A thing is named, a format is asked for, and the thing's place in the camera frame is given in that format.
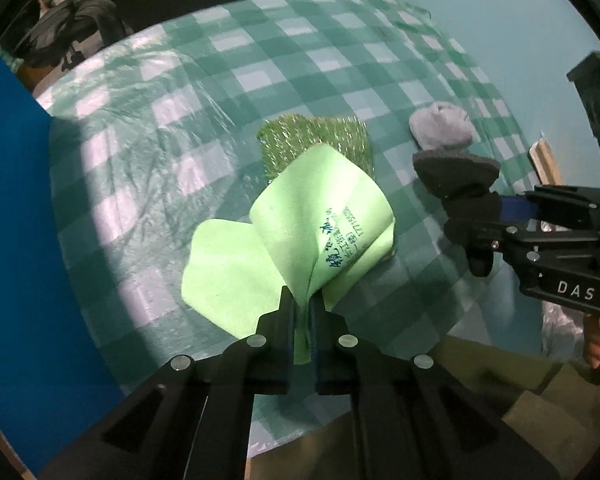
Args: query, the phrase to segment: gray sock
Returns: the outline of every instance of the gray sock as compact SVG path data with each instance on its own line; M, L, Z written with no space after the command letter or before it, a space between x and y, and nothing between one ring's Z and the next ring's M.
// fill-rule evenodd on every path
M445 102L415 111L409 127L423 150L461 150L478 137L467 113Z

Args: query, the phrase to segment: checkered tablecloth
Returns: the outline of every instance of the checkered tablecloth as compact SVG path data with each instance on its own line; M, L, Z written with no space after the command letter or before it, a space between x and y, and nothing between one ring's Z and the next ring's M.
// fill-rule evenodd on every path
M248 221L266 186L255 134L283 113L365 121L376 181L396 217L396 255L336 307L383 351L427 351L486 286L443 237L440 202L416 179L413 111L461 105L502 163L499 192L534 174L520 128L485 73L426 10L394 0L249 0L149 28L79 65L39 98L55 120L58 236L82 316L125 391L178 353L233 338L180 297L193 231ZM298 382L307 384L296 370ZM250 453L326 423L345 399L298 386L256 400Z

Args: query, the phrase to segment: black foam pad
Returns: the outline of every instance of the black foam pad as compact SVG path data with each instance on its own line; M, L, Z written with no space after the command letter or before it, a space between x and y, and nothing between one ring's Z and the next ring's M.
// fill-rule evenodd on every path
M416 153L413 169L424 187L441 200L483 196L500 175L497 160L446 150Z

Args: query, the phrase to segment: das logo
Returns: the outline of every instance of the das logo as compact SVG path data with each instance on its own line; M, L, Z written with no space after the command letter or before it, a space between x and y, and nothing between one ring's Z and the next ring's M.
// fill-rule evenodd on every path
M593 300L593 295L595 294L596 290L590 286L587 290L583 291L584 294L584 299L587 301L591 301ZM580 297L580 285L576 285L575 287L571 288L569 286L569 283L567 282L560 282L558 284L558 294L569 294L569 296L574 296L576 298Z

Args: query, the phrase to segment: human hand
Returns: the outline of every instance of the human hand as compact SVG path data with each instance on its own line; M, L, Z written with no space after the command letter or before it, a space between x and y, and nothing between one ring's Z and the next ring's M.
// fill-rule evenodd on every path
M600 366L600 317L584 317L584 360L592 367Z

